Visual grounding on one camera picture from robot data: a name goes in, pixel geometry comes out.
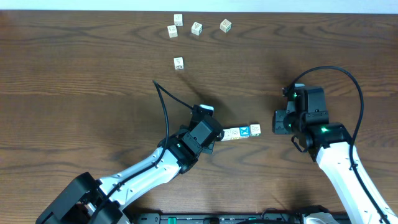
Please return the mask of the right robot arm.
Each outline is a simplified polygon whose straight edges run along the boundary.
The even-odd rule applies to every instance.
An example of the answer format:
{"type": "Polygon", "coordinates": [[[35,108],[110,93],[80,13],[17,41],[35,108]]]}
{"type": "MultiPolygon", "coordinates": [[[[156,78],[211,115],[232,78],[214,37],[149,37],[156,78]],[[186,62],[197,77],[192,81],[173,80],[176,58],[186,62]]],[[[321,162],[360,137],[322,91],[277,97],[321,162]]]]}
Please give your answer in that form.
{"type": "Polygon", "coordinates": [[[331,123],[320,86],[283,88],[287,107],[274,113],[274,134],[290,135],[293,145],[309,153],[335,188],[351,223],[397,223],[364,169],[352,137],[341,123],[331,123]]]}

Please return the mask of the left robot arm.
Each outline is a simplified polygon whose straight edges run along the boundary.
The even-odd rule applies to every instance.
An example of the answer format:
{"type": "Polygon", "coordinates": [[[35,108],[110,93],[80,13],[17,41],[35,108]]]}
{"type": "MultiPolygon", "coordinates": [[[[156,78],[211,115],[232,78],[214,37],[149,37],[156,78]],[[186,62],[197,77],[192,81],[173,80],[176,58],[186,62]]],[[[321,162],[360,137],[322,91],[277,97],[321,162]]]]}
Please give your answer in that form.
{"type": "Polygon", "coordinates": [[[89,172],[75,177],[36,222],[130,223],[126,207],[149,190],[188,172],[200,154],[212,153],[215,142],[224,135],[213,113],[212,106],[194,105],[190,124],[162,140],[143,161],[99,179],[89,172]]]}

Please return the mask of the yellow-sided wooden block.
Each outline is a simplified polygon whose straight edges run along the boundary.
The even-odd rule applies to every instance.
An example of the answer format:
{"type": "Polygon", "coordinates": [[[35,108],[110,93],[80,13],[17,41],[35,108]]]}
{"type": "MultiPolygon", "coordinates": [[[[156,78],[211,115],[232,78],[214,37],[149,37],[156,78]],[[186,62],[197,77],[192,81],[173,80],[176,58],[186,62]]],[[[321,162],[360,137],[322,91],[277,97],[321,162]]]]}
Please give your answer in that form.
{"type": "Polygon", "coordinates": [[[240,129],[239,128],[230,128],[231,140],[241,139],[240,129]]]}

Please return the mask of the wooden block mid table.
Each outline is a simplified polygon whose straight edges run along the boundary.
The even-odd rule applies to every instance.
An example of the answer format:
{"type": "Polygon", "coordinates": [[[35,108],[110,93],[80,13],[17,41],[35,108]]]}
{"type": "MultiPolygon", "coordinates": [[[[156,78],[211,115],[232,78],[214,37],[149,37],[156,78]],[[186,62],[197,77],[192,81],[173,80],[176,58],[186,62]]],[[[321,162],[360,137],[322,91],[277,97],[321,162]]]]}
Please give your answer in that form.
{"type": "Polygon", "coordinates": [[[261,126],[260,124],[251,124],[249,126],[250,136],[259,136],[261,134],[261,126]]]}

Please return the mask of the blue-sided smiley wooden block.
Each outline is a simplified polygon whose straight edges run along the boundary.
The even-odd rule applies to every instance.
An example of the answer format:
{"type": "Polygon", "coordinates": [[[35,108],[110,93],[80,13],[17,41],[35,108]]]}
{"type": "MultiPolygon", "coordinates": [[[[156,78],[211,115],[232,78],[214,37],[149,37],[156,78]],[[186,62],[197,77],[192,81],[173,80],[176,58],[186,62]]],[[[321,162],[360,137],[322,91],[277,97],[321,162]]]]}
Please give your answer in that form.
{"type": "Polygon", "coordinates": [[[231,130],[230,129],[224,129],[224,135],[223,138],[221,139],[222,141],[229,141],[231,139],[231,130]]]}

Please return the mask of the blue X wooden block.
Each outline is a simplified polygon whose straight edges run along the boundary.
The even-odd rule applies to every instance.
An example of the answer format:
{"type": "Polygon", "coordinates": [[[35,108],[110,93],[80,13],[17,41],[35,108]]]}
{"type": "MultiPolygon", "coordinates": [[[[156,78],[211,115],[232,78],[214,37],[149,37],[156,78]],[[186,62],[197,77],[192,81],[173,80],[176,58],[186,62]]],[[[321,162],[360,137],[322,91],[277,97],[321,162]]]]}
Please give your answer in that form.
{"type": "Polygon", "coordinates": [[[249,126],[241,126],[239,127],[240,138],[248,138],[251,135],[251,130],[249,126]]]}

